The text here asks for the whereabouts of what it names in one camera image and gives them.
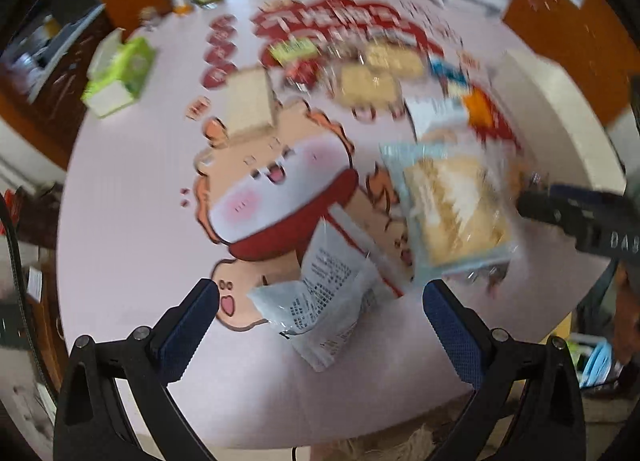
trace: plastic bag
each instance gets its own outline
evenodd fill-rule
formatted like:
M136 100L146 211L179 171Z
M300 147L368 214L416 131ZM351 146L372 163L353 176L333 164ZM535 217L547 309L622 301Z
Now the plastic bag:
M362 50L362 60L370 68L388 71L403 79L422 78L426 68L417 48L384 40L367 42Z
M332 209L338 217L346 216L341 209ZM334 363L362 313L398 296L374 264L382 264L380 257L374 258L376 253L366 257L348 244L344 231L320 219L302 261L301 280L256 287L248 294L270 326L315 371ZM394 275L388 271L385 277Z
M407 219L414 284L509 262L516 247L513 212L503 201L504 181L477 140L456 146L383 145L380 150ZM436 167L442 178L437 176L437 184L415 185L412 195L409 183L417 180L407 178L416 164L424 163Z
M329 95L344 107L402 108L400 83L388 71L360 63L330 64L324 68L324 76Z
M407 98L404 104L411 116L418 141L432 131L468 127L469 113L459 98Z

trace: green tissue box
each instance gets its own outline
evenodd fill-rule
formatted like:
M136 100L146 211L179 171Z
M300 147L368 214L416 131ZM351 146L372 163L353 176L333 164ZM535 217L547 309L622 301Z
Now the green tissue box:
M82 102L98 118L110 115L133 102L142 94L156 50L144 37L122 44L122 30L111 32L95 50L87 76L89 82Z

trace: heart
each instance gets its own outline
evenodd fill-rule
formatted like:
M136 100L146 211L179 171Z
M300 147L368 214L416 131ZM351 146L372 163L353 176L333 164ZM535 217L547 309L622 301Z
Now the heart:
M236 301L232 295L225 295L220 299L220 309L225 312L226 316L234 316L236 312Z

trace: paw print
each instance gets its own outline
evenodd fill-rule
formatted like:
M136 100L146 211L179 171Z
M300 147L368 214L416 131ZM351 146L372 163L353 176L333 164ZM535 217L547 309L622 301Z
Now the paw print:
M353 108L351 110L351 114L357 121L363 122L365 124L373 123L376 120L377 116L376 109L374 107Z
M409 235L406 231L402 233L399 239L394 241L396 250L400 250L400 259L406 266L414 265L414 255L411 252L411 248L408 246Z

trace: orange cabinet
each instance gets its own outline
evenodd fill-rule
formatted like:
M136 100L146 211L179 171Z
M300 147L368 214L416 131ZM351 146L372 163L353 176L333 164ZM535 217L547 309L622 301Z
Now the orange cabinet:
M605 0L513 0L504 16L536 53L563 66L603 125L628 105L640 51Z

